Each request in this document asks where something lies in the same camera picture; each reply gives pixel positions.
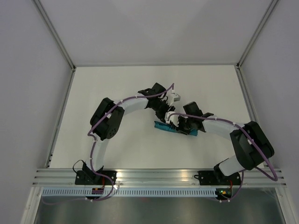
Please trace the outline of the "teal cloth napkin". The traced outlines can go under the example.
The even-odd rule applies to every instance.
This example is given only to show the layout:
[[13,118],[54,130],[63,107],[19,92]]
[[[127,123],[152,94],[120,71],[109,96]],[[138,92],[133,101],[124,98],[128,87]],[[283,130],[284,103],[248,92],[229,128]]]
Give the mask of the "teal cloth napkin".
[[179,134],[190,135],[190,136],[198,136],[197,130],[192,130],[189,133],[185,133],[183,131],[180,131],[180,130],[174,128],[173,126],[171,126],[169,124],[159,122],[159,121],[154,121],[154,127],[159,130],[167,131],[167,132],[171,132],[171,133],[179,133]]

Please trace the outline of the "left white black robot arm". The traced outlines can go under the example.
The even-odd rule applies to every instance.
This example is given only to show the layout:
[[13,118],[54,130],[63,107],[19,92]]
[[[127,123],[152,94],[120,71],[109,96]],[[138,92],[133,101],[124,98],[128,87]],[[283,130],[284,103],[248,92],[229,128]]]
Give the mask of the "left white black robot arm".
[[92,185],[101,182],[108,142],[118,132],[125,115],[150,108],[160,121],[165,122],[166,113],[174,111],[173,104],[179,100],[173,84],[166,89],[159,83],[125,99],[113,101],[104,98],[90,120],[92,127],[87,135],[93,138],[93,144],[89,158],[82,167],[86,180]]

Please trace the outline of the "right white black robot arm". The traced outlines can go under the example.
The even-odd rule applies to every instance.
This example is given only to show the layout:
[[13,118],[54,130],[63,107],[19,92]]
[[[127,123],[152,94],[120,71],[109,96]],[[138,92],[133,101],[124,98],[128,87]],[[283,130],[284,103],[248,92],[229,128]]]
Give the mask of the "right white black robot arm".
[[225,184],[231,175],[244,170],[269,164],[274,148],[255,121],[235,123],[222,119],[213,113],[203,113],[195,102],[183,106],[185,113],[169,113],[168,121],[179,133],[192,131],[212,133],[231,141],[234,155],[214,166],[213,178],[218,184]]

